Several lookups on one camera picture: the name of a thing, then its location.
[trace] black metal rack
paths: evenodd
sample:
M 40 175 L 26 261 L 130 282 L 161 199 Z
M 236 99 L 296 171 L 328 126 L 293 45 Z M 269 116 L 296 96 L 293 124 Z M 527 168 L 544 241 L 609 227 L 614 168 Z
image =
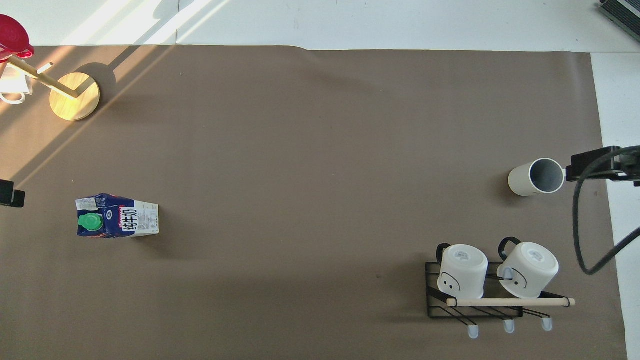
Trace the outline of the black metal rack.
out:
M 573 299 L 562 295 L 543 291 L 538 299 L 517 299 L 509 294 L 497 281 L 497 268 L 502 262 L 491 262 L 487 269 L 487 281 L 484 284 L 485 297 L 481 302 L 486 303 L 485 306 L 469 306 L 464 305 L 463 300 L 456 299 L 438 289 L 437 280 L 440 275 L 440 264 L 436 262 L 425 263 L 426 278 L 426 295 L 427 295 L 427 315 L 432 319 L 457 319 L 457 321 L 467 326 L 468 335 L 472 339 L 476 339 L 479 335 L 478 324 L 473 319 L 478 318 L 497 318 L 504 322 L 504 330 L 508 333 L 515 331 L 516 318 L 524 315 L 531 315 L 541 318 L 542 327 L 545 331 L 551 331 L 553 323 L 551 316 L 539 311 L 524 308 L 524 306 L 502 305 L 500 303 L 519 302 L 527 304 L 536 304 L 541 306 L 549 306 L 547 299 L 556 299 L 563 301 L 555 301 L 556 306 L 570 307 L 575 304 Z

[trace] brown paper backdrop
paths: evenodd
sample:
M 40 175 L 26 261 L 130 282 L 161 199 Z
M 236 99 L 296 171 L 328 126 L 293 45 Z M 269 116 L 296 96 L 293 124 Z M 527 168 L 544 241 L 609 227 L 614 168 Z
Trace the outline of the brown paper backdrop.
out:
M 0 108 L 6 359 L 621 359 L 614 264 L 572 247 L 573 184 L 520 198 L 508 172 L 599 148 L 588 54 L 63 47 L 103 93 L 57 119 L 48 89 Z M 74 199 L 161 207 L 160 234 L 75 235 Z M 584 190 L 588 263 L 611 246 L 604 183 Z M 497 261 L 505 236 L 550 249 L 554 318 L 426 317 L 424 262 L 443 241 Z

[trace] white mug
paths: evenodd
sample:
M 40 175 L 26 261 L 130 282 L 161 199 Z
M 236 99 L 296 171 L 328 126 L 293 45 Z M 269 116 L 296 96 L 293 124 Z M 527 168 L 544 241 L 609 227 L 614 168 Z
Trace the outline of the white mug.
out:
M 520 196 L 554 193 L 564 184 L 564 169 L 553 159 L 541 158 L 509 173 L 509 187 Z
M 509 256 L 504 252 L 507 243 L 516 245 Z M 521 242 L 509 237 L 500 242 L 498 254 L 504 261 L 498 266 L 500 284 L 510 294 L 521 299 L 537 299 L 560 269 L 556 257 L 536 243 Z
M 7 99 L 5 95 L 10 94 L 20 95 L 20 99 Z M 14 69 L 11 66 L 7 66 L 0 78 L 0 100 L 11 105 L 22 104 L 26 100 L 26 95 L 31 94 L 33 94 L 31 78 L 27 77 L 19 70 Z
M 470 245 L 438 245 L 438 289 L 457 299 L 480 299 L 489 265 L 485 254 Z

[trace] gray object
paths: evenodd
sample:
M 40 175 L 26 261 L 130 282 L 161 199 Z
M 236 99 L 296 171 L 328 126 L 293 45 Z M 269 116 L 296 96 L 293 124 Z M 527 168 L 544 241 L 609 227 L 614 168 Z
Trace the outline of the gray object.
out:
M 601 0 L 600 11 L 640 41 L 640 1 L 639 0 Z

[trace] milk carton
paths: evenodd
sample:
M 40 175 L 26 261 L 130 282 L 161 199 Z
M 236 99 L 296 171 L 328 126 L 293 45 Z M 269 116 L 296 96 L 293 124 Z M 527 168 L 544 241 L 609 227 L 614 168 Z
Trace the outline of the milk carton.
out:
M 158 205 L 107 193 L 76 200 L 78 235 L 123 238 L 159 232 Z

